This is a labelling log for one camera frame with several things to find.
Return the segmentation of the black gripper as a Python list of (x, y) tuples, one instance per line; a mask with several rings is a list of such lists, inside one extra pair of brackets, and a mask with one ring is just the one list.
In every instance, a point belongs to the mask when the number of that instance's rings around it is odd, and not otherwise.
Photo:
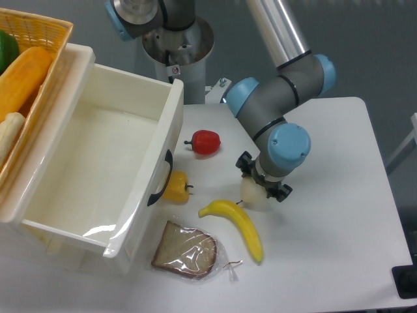
[(282, 202), (293, 191), (289, 185), (282, 184), (283, 177), (267, 174), (260, 163), (255, 162), (247, 151), (239, 156), (235, 166), (241, 171), (242, 177), (252, 177), (258, 185), (262, 186), (266, 190), (267, 198)]

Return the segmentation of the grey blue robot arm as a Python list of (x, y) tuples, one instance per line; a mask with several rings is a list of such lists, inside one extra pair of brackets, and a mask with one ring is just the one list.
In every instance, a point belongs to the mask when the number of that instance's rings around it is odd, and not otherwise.
[[(336, 71), (325, 55), (312, 54), (286, 1), (248, 1), (247, 6), (278, 72), (266, 83), (245, 78), (223, 96), (259, 150), (243, 153), (237, 168), (269, 198), (283, 201), (291, 187), (283, 180), (306, 159), (311, 141), (285, 114), (331, 88)], [(205, 96), (205, 60), (212, 51), (210, 25), (195, 13), (194, 1), (107, 1), (119, 36), (142, 39), (159, 80), (184, 83), (184, 97)]]

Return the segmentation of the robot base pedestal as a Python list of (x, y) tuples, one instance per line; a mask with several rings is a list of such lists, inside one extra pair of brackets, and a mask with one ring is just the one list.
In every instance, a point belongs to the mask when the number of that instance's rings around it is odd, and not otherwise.
[(156, 78), (184, 84), (185, 104), (215, 104), (225, 101), (231, 80), (220, 78), (206, 84), (206, 61), (214, 47), (214, 33), (202, 18), (182, 31), (159, 27), (142, 38), (145, 53), (153, 61)]

